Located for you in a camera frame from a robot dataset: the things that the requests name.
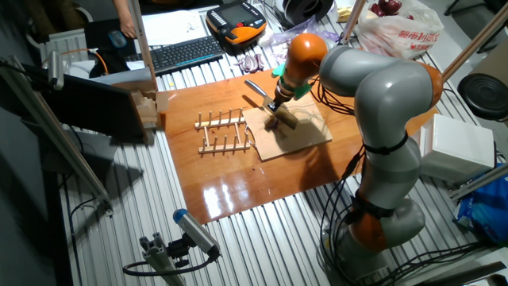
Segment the person's right hand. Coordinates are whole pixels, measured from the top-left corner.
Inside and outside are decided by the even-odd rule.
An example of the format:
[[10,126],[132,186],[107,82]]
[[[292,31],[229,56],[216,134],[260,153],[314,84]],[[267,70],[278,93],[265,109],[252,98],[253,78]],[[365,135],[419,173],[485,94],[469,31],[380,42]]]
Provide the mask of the person's right hand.
[[128,38],[136,38],[136,31],[131,16],[119,17],[121,32]]

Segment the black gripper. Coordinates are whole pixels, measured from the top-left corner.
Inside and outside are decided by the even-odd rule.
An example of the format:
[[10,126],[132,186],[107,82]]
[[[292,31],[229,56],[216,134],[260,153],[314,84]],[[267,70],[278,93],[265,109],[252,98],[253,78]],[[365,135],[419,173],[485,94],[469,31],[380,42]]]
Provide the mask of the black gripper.
[[294,89],[287,89],[283,86],[278,85],[275,89],[275,97],[273,102],[267,104],[267,109],[271,114],[274,114],[280,109],[280,106],[292,100],[294,97]]

